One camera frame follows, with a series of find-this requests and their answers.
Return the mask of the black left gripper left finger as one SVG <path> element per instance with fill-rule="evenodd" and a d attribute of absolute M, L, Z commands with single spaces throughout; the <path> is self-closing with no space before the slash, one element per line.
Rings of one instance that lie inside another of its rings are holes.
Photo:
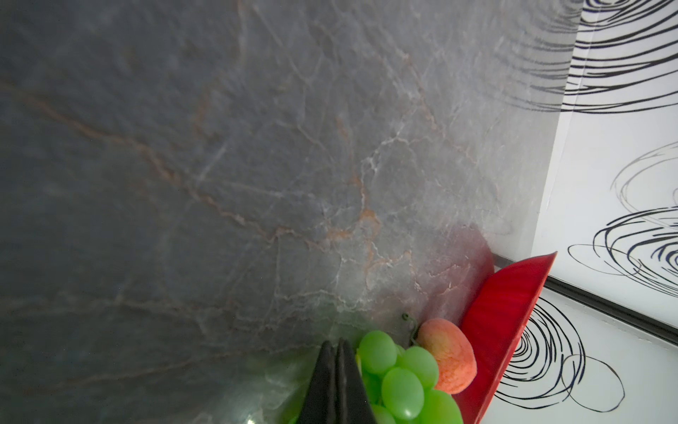
<path fill-rule="evenodd" d="M 335 349 L 325 341 L 317 357 L 304 403 L 296 424 L 335 422 Z"/>

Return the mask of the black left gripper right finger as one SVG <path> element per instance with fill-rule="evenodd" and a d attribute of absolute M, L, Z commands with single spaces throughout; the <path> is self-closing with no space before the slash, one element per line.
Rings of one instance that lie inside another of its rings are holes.
<path fill-rule="evenodd" d="M 335 422 L 339 424 L 376 424 L 367 392 L 348 340 L 342 338 L 335 357 Z"/>

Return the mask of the green fake grape bunch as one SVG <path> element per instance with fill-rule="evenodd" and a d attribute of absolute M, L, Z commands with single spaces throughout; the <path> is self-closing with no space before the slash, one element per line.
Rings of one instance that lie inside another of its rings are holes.
<path fill-rule="evenodd" d="M 353 351 L 377 423 L 464 421 L 455 399 L 434 388 L 439 369 L 428 351 L 404 349 L 380 330 L 367 333 Z"/>

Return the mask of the red flower-shaped fruit bowl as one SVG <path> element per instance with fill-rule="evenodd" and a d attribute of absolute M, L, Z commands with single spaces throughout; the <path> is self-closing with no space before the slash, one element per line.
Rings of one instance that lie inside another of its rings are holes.
<path fill-rule="evenodd" d="M 462 319 L 477 362 L 472 383 L 454 396 L 465 423 L 479 423 L 489 408 L 557 254 L 513 263 L 496 271 Z"/>

